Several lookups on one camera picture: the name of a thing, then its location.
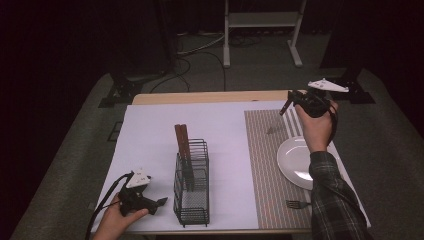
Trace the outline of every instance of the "person's right hand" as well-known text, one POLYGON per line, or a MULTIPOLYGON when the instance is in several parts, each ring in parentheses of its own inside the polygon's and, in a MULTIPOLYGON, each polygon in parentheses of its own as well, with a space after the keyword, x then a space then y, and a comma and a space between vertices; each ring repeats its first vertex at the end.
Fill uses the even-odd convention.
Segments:
MULTIPOLYGON (((331 101, 331 105, 337 110, 337 103, 331 101)), ((330 113, 326 112, 319 118, 311 118, 300 105, 295 106, 297 115, 303 127, 303 137, 311 153, 327 151, 328 139, 332 131, 330 113)))

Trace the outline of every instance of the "plaid shirt sleeve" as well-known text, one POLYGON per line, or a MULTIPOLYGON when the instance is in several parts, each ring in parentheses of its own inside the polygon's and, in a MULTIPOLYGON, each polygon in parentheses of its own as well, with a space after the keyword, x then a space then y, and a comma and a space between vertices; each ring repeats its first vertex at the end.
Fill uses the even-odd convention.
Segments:
POLYGON ((356 195, 328 152, 311 153, 313 239, 372 239, 356 195))

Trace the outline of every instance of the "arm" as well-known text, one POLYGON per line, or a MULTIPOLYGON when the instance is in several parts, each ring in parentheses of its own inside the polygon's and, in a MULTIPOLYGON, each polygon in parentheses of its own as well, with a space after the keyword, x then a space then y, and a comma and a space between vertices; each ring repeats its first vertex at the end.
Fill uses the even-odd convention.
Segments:
POLYGON ((372 239, 355 193, 342 179, 333 155, 327 152, 331 134, 330 114, 311 118, 299 105, 295 108, 311 152, 309 173, 314 179, 311 218, 313 238, 372 239))
POLYGON ((149 213, 147 209, 141 209, 126 217, 122 216, 118 194, 112 199, 111 204, 106 209, 93 240, 116 240, 132 223, 149 213))

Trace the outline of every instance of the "white plate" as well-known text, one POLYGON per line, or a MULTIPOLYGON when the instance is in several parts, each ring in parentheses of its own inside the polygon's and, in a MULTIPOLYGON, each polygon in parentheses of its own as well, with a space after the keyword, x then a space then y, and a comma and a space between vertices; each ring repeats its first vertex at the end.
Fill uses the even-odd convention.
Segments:
MULTIPOLYGON (((331 145, 327 151, 337 156, 331 145)), ((292 183, 301 188, 312 190, 312 178, 309 175, 310 153, 303 137, 293 137, 284 141, 277 152, 277 162, 281 172, 292 183)))

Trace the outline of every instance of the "fork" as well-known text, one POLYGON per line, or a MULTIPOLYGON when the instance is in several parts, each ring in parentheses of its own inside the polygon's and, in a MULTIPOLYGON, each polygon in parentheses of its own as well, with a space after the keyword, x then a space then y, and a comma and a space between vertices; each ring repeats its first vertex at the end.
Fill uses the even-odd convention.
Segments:
POLYGON ((286 205, 289 208, 302 209, 302 208, 305 208, 305 207, 311 205, 311 203, 301 202, 301 201, 293 201, 293 200, 286 200, 286 205))

